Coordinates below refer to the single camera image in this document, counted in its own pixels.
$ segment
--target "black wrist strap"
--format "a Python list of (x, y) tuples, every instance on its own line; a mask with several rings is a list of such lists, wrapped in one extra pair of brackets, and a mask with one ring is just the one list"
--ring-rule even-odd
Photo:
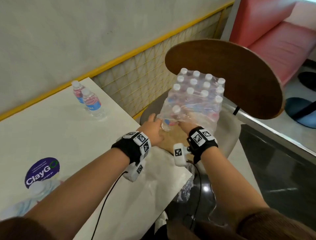
[(111, 148), (120, 149), (126, 156), (130, 158), (130, 164), (135, 163), (136, 166), (140, 162), (140, 156), (142, 155), (139, 146), (131, 139), (122, 138), (112, 145)]
[(190, 131), (187, 141), (190, 145), (191, 153), (194, 155), (194, 163), (201, 160), (201, 155), (206, 149), (210, 147), (218, 148), (216, 139), (200, 126)]

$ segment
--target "black round base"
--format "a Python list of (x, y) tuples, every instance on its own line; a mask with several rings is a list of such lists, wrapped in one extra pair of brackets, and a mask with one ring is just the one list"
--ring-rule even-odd
[(303, 98), (288, 98), (285, 103), (285, 112), (297, 123), (309, 128), (316, 128), (316, 111), (308, 114), (300, 119), (294, 119), (292, 116), (312, 102)]
[(298, 79), (305, 87), (316, 91), (316, 73), (303, 72), (298, 75)]

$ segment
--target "red sofa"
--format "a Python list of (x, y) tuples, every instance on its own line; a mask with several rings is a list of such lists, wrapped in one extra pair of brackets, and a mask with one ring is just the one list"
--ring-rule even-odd
[(241, 0), (229, 39), (257, 53), (282, 85), (316, 46), (316, 31), (284, 21), (295, 4), (294, 0)]

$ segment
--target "plastic bag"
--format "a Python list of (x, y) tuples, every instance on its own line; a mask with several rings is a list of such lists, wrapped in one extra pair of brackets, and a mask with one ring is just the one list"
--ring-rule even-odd
[(178, 195), (174, 198), (174, 201), (178, 203), (186, 203), (189, 200), (191, 188), (194, 186), (193, 180), (194, 180), (195, 169), (194, 169), (193, 164), (188, 163), (186, 166), (186, 169), (190, 173), (192, 173), (192, 176), (189, 178), (186, 184), (179, 191)]
[(194, 121), (214, 134), (222, 108), (225, 79), (212, 74), (181, 69), (177, 82), (168, 93), (158, 118), (170, 131), (178, 121)]

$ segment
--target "forearm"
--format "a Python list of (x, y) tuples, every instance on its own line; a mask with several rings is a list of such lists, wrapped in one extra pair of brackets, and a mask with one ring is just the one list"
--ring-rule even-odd
[(217, 147), (206, 149), (201, 161), (212, 184), (217, 203), (227, 213), (232, 227), (252, 210), (269, 207)]
[(113, 148), (79, 170), (25, 217), (38, 221), (57, 239), (73, 239), (100, 204), (129, 158)]

